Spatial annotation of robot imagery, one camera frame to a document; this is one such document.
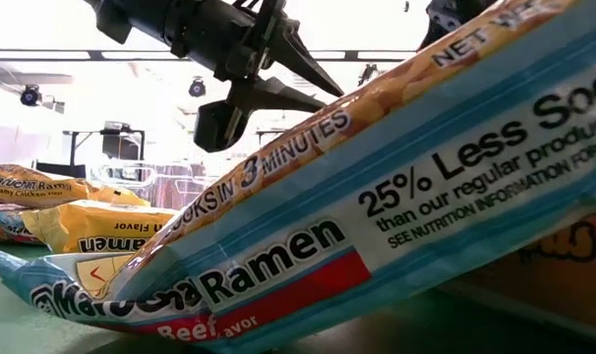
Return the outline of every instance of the table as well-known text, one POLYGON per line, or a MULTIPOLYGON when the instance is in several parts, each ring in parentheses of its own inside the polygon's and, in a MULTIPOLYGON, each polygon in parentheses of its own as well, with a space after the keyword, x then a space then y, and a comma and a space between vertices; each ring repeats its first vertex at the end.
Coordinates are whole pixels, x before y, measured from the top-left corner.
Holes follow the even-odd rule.
MULTIPOLYGON (((3 246, 23 258, 41 247, 3 246)), ((140 338, 52 318, 0 282, 0 354, 195 354, 160 338, 140 338)), ((298 340, 278 354, 589 353, 596 344, 428 291, 376 313, 298 340)))

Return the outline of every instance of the green surface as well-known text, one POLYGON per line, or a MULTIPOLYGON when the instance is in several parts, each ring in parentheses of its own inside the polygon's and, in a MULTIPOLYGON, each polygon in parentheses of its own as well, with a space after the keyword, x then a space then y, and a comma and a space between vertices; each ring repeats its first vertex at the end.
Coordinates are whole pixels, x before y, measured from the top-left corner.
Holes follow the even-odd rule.
MULTIPOLYGON (((42 248, 1 247, 16 256, 42 248)), ((158 338, 72 324, 31 308, 0 282, 0 353, 195 353, 158 338)), ((430 291, 289 344, 281 354, 596 353, 596 345, 430 291)))

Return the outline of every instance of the security camera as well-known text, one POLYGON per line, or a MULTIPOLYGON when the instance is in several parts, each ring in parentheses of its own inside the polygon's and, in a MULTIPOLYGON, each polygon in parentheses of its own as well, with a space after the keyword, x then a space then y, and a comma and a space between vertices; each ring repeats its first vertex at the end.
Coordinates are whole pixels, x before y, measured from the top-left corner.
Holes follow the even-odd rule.
POLYGON ((27 107, 36 107, 38 102, 42 100, 40 94, 40 87, 38 85, 27 85, 25 90, 21 93, 21 103, 27 107))
POLYGON ((200 77, 194 78, 189 87, 189 95, 197 98, 202 97, 205 94, 207 94, 207 86, 204 85, 204 80, 200 77))

